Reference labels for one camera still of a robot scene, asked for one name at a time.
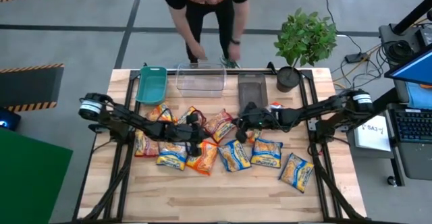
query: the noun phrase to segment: person's hand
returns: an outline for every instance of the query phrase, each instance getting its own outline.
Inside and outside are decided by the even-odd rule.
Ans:
[[[207,60],[204,48],[198,42],[189,45],[189,49],[197,59]]]
[[[229,60],[231,61],[239,61],[240,60],[240,45],[235,45],[234,43],[230,43],[228,47]]]

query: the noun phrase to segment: sneaker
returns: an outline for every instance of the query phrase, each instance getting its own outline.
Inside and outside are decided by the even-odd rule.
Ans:
[[[241,67],[237,64],[235,61],[230,61],[229,59],[226,59],[225,56],[221,55],[220,57],[221,63],[225,66],[227,69],[236,69]]]

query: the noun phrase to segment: black plant pot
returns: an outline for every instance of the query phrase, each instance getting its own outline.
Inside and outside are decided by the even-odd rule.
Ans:
[[[289,92],[300,83],[301,77],[301,73],[296,68],[291,66],[282,67],[276,76],[276,87],[281,92]]]

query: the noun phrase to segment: wooden table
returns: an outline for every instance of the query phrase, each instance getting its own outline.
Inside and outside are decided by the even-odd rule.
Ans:
[[[129,74],[128,69],[117,69],[112,73],[108,95],[117,103],[125,100]],[[313,75],[320,101],[335,94],[329,69],[313,69]],[[291,108],[302,106],[298,87],[289,93],[282,93],[276,89],[275,76],[267,76],[266,80],[269,102],[277,101]],[[223,97],[220,99],[183,98],[176,89],[174,76],[170,76],[166,103],[177,116],[192,105],[201,110],[207,118],[211,118],[224,107],[228,113],[235,116],[239,110],[237,87],[237,76],[228,76]],[[134,108],[136,90],[137,83],[132,93],[131,110]],[[144,115],[151,109],[152,107],[141,107],[140,114]],[[291,152],[312,162],[312,157],[306,152],[309,141],[305,125],[302,122],[289,133],[264,131],[263,138],[284,143],[283,162]],[[235,132],[232,130],[221,144],[234,139]],[[95,147],[106,142],[108,137],[108,134],[98,136]],[[346,139],[344,134],[337,134],[337,137]],[[250,156],[251,145],[245,144],[244,147],[246,154]],[[114,152],[115,143],[111,143],[93,154],[79,217],[87,215],[105,193],[109,185]],[[338,188],[357,212],[365,216],[349,146],[334,141],[329,144],[329,152]],[[278,181],[280,172],[281,169],[252,165],[250,169],[228,173],[218,156],[211,176],[208,177],[190,168],[179,171],[156,166],[154,158],[134,157],[123,221],[322,221],[315,174],[311,175],[306,192],[302,194],[292,186]],[[330,191],[327,186],[325,189],[330,213],[333,213]],[[118,194],[114,196],[113,216],[116,214],[117,203]]]

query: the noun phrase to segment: black pants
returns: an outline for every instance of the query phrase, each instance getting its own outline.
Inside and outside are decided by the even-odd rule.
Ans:
[[[187,2],[186,18],[188,19],[192,34],[198,43],[200,42],[201,30],[203,29],[204,16],[211,12],[216,13],[217,23],[219,24],[219,42],[222,46],[223,56],[228,59],[230,57],[228,47],[232,38],[234,25],[234,6],[232,0],[225,0],[216,5],[198,4],[189,0]],[[186,50],[190,62],[198,62],[198,59],[192,54],[188,45],[186,45]]]

